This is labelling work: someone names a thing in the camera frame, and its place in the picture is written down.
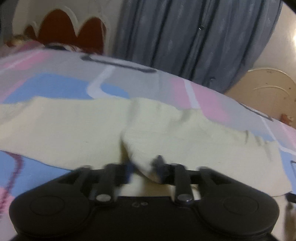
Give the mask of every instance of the bed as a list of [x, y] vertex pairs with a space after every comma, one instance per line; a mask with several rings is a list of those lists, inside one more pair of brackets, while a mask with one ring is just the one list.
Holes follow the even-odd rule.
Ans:
[[[0, 58], [0, 103], [26, 101], [34, 96], [68, 99], [117, 96], [154, 99], [178, 109], [201, 109], [212, 121], [237, 130], [250, 130], [267, 141], [277, 141], [285, 172], [296, 192], [295, 129], [188, 80], [102, 56], [110, 54], [115, 37], [117, 20], [112, 16], [119, 10], [114, 8], [111, 13], [110, 9], [114, 6], [120, 9], [121, 1], [97, 2], [84, 1], [81, 8], [73, 8], [72, 1], [50, 1], [45, 7], [40, 1], [19, 1], [13, 21], [15, 34], [25, 33], [45, 45], [51, 42], [75, 45], [96, 54], [38, 48]], [[30, 14], [19, 24], [24, 6]], [[0, 152], [1, 240], [8, 241], [15, 235], [8, 216], [11, 201], [67, 172], [69, 170], [47, 166], [38, 160]], [[281, 210], [285, 210], [284, 198], [279, 204]], [[288, 240], [284, 222], [285, 215], [281, 213], [274, 229], [279, 240]]]

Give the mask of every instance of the pink fabric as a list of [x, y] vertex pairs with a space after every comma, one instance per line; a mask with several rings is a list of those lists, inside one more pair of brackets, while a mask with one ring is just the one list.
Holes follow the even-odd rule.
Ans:
[[284, 130], [286, 136], [289, 138], [292, 146], [296, 149], [296, 131], [293, 127], [290, 127], [281, 122], [281, 127]]
[[23, 45], [8, 47], [7, 45], [3, 45], [0, 47], [0, 57], [6, 57], [12, 54], [16, 54], [19, 52], [40, 49], [43, 48], [44, 45], [35, 40], [30, 40], [25, 42]]
[[214, 90], [208, 89], [204, 86], [191, 83], [195, 98], [200, 104], [203, 114], [214, 121], [225, 123], [229, 122], [230, 117], [223, 111], [223, 107], [220, 104], [220, 94]]
[[176, 102], [179, 104], [181, 108], [190, 109], [191, 104], [186, 92], [185, 84], [183, 79], [181, 78], [172, 78], [171, 79], [172, 87], [173, 87], [173, 94]]
[[28, 52], [22, 59], [17, 59], [3, 65], [4, 69], [16, 69], [16, 70], [28, 70], [32, 66], [43, 62], [49, 57], [49, 51], [37, 50], [34, 52]]
[[[5, 194], [5, 189], [0, 187], [0, 197], [2, 197], [4, 194]], [[5, 201], [4, 208], [3, 208], [4, 213], [8, 214], [9, 206], [13, 200], [14, 200], [14, 197], [11, 195], [8, 195], [8, 197], [6, 198], [6, 201]]]
[[5, 93], [3, 93], [0, 96], [0, 103], [3, 103], [3, 101], [10, 96], [16, 89], [21, 87], [27, 80], [19, 80], [16, 82], [12, 87], [10, 87]]

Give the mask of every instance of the curtain fold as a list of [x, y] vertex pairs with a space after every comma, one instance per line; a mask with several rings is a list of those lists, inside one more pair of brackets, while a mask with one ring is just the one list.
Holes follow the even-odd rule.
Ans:
[[225, 92], [266, 46], [280, 0], [125, 0], [113, 57]]

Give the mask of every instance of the white wall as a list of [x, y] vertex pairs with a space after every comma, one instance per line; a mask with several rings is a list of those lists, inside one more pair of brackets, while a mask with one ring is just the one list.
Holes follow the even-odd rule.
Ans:
[[296, 82], [296, 14], [286, 4], [267, 46], [254, 64], [254, 68], [259, 67], [279, 69]]
[[77, 34], [86, 20], [99, 17], [107, 28], [104, 52], [109, 54], [113, 48], [122, 2], [123, 0], [19, 0], [13, 19], [13, 33], [23, 33], [28, 24], [37, 33], [46, 14], [60, 8], [69, 15]]

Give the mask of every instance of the red headboard panel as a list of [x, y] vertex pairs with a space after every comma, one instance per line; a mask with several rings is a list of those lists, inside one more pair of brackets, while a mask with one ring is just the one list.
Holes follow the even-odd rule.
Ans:
[[86, 52], [102, 54], [104, 49], [102, 29], [105, 31], [106, 28], [99, 18], [90, 18], [76, 36], [69, 16], [64, 11], [55, 9], [43, 20], [37, 37], [32, 26], [28, 26], [24, 34], [42, 44], [53, 42], [71, 44]]

